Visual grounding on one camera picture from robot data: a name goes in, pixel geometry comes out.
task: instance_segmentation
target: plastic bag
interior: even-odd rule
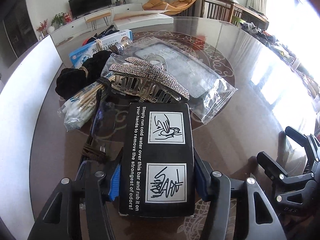
[[[164,58],[166,70],[188,89],[189,109],[204,124],[220,111],[237,90],[195,57],[157,38],[136,41],[122,53],[124,57],[144,60],[153,55]]]
[[[113,56],[116,55],[112,54],[106,62],[101,72],[102,77],[108,79],[113,77],[113,73],[109,71],[108,66],[112,63],[119,63]],[[58,110],[58,114],[64,116],[64,126],[67,128],[67,131],[80,129],[91,118],[97,103],[97,91],[103,88],[104,86],[102,84],[94,82],[80,90],[63,104]]]

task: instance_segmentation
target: red flower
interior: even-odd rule
[[[37,28],[37,32],[43,32],[47,29],[48,19],[44,20],[43,23],[40,23],[40,27]]]

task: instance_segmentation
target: blue and white box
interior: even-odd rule
[[[132,32],[131,30],[123,30],[117,33],[113,33],[111,35],[105,36],[101,38],[103,50],[109,49],[112,45],[119,43],[121,41],[125,41],[126,39],[132,40]],[[69,54],[70,60],[74,66],[74,68],[80,68],[88,58],[91,58],[93,54],[99,51],[98,45],[96,41],[90,42],[79,49],[71,52]]]

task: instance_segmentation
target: rhinestone hair clip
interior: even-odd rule
[[[128,57],[132,65],[112,64],[112,87],[123,93],[142,97],[153,103],[171,103],[181,98],[189,100],[189,92],[169,72],[143,59]]]

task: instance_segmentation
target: orange lounge chair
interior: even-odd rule
[[[147,10],[170,10],[165,12],[166,15],[176,15],[188,9],[196,0],[175,0],[172,3],[167,3],[162,0],[149,0],[142,8]]]

